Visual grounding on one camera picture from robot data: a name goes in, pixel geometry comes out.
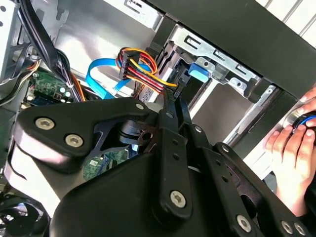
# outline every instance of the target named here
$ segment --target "red wire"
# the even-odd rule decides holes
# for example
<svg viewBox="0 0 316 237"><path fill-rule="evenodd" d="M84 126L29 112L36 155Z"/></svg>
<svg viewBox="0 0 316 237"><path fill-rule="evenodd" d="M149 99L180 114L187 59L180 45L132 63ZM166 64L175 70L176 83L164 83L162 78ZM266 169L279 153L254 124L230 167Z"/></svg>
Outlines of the red wire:
<svg viewBox="0 0 316 237"><path fill-rule="evenodd" d="M144 75L142 75L142 74L140 74L139 72L137 72L136 70L134 70L132 67L128 67L128 69L129 69L131 72L133 72L134 74L136 74L137 76L139 76L141 79L147 81L147 83L149 83L149 84L151 84L151 85L157 87L157 88L160 89L160 90L163 90L163 87L162 87L160 84L156 83L154 80L152 80L152 79L150 79L150 78L148 78L148 77L145 77Z"/></svg>
<svg viewBox="0 0 316 237"><path fill-rule="evenodd" d="M157 70L156 63L153 62L152 59L151 59L150 57L148 57L148 55L146 55L145 53L141 53L140 55L141 55L142 57L144 57L144 58L147 58L147 59L152 63L152 65L154 66L154 71Z"/></svg>

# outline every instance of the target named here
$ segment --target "screw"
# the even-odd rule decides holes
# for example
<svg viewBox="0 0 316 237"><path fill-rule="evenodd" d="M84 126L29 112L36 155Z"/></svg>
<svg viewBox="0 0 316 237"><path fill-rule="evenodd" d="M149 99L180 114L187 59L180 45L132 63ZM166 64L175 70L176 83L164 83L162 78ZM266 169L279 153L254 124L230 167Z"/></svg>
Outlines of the screw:
<svg viewBox="0 0 316 237"><path fill-rule="evenodd" d="M286 232L288 232L290 235L293 234L293 230L290 227L290 225L286 221L281 221L281 224Z"/></svg>
<svg viewBox="0 0 316 237"><path fill-rule="evenodd" d="M179 191L176 191L176 190L172 191L170 194L170 199L172 203L175 204L179 208L183 208L186 205L186 199L183 196L183 194L180 193Z"/></svg>
<svg viewBox="0 0 316 237"><path fill-rule="evenodd" d="M55 126L55 123L49 118L38 118L35 121L35 125L43 130L51 130Z"/></svg>
<svg viewBox="0 0 316 237"><path fill-rule="evenodd" d="M228 149L228 147L227 147L227 146L222 145L222 148L223 148L223 150L224 150L225 152L229 152L229 149Z"/></svg>
<svg viewBox="0 0 316 237"><path fill-rule="evenodd" d="M141 104L136 104L136 107L140 110L143 110L144 109L144 106L142 106Z"/></svg>
<svg viewBox="0 0 316 237"><path fill-rule="evenodd" d="M294 227L295 227L295 229L297 229L297 231L301 234L301 235L305 235L305 231L303 230L303 228L299 225L299 224L297 224L297 223L294 223Z"/></svg>
<svg viewBox="0 0 316 237"><path fill-rule="evenodd" d="M81 147L83 145L83 139L75 134L70 134L65 139L67 145L71 147Z"/></svg>
<svg viewBox="0 0 316 237"><path fill-rule="evenodd" d="M198 127L198 126L195 126L195 129L196 129L196 131L198 131L198 132L202 132L202 129L201 129L200 127Z"/></svg>
<svg viewBox="0 0 316 237"><path fill-rule="evenodd" d="M251 225L250 225L249 221L247 220L247 218L245 218L244 216L238 215L237 222L238 222L239 226L247 233L249 233L251 231Z"/></svg>
<svg viewBox="0 0 316 237"><path fill-rule="evenodd" d="M173 118L173 115L169 112L166 113L166 115L169 117L169 118Z"/></svg>

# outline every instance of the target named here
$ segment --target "wire bundle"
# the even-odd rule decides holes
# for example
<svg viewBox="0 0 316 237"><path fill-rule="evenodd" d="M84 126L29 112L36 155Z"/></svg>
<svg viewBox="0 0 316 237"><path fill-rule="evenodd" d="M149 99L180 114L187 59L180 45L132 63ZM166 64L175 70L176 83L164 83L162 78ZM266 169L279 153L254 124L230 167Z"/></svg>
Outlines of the wire bundle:
<svg viewBox="0 0 316 237"><path fill-rule="evenodd" d="M30 76L33 75L34 72L38 70L39 67L40 67L40 61L37 61L30 68L28 68L29 72L26 75L24 76L22 74L19 75L11 92L4 98L0 99L0 106L3 106L9 103L10 101L12 101L17 96L19 91L22 89L23 84L30 78Z"/></svg>
<svg viewBox="0 0 316 237"><path fill-rule="evenodd" d="M164 86L177 87L176 84L165 82L156 77L154 75L158 70L156 62L147 52L138 48L122 48L119 51L116 59L116 65L119 69L121 68L123 54L127 51L140 53L140 61L150 68L150 72L143 69L135 60L130 58L127 61L127 74L124 79L137 81L157 93L161 93Z"/></svg>
<svg viewBox="0 0 316 237"><path fill-rule="evenodd" d="M16 0L20 4L18 16L33 47L43 62L70 88L75 101L86 101L81 85L71 73L69 60L59 49L56 49L44 26L37 17L30 0Z"/></svg>

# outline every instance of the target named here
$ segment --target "green circuit board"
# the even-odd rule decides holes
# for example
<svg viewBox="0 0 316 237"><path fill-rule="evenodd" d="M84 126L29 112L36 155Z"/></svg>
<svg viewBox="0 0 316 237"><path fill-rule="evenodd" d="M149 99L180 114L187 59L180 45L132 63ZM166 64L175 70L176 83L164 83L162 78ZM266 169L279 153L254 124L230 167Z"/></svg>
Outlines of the green circuit board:
<svg viewBox="0 0 316 237"><path fill-rule="evenodd" d="M128 159L128 151L108 152L100 157L86 160L83 166L83 178L88 181L99 174L117 166Z"/></svg>
<svg viewBox="0 0 316 237"><path fill-rule="evenodd" d="M64 82L50 73L40 71L37 71L30 80L28 97L31 98L28 103L32 106L73 102L71 91ZM127 159L128 151L122 150L86 160L83 165L83 177L88 181Z"/></svg>
<svg viewBox="0 0 316 237"><path fill-rule="evenodd" d="M28 94L36 98L34 105L73 102L72 93L63 81L41 71L33 75Z"/></svg>

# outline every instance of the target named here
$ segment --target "black cable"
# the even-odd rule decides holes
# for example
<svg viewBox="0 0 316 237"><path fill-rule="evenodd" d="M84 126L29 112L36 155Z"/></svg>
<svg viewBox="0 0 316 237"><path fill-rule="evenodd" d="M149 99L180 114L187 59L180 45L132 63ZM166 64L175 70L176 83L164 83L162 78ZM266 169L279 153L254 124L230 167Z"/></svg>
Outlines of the black cable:
<svg viewBox="0 0 316 237"><path fill-rule="evenodd" d="M14 85L13 89L10 91L10 93L7 94L7 96L5 96L4 98L0 99L0 105L6 103L8 100L12 99L15 96L16 91L19 89L20 82L26 74L23 73L18 77L18 79L16 80L15 85Z"/></svg>
<svg viewBox="0 0 316 237"><path fill-rule="evenodd" d="M22 49L22 51L20 53L20 56L19 56L18 60L16 61L15 69L14 69L14 72L13 72L11 78L17 77L19 75L19 73L22 71L22 67L23 67L25 59L26 59L26 57L28 55L28 51L29 51L30 47L31 47L31 43L28 43Z"/></svg>
<svg viewBox="0 0 316 237"><path fill-rule="evenodd" d="M37 17L30 0L16 0L20 4L18 16L26 31L30 42L37 50L44 63L59 78L66 82L77 102L82 102L83 97L79 92L78 84L74 84L70 64L67 56L54 47L47 31Z"/></svg>

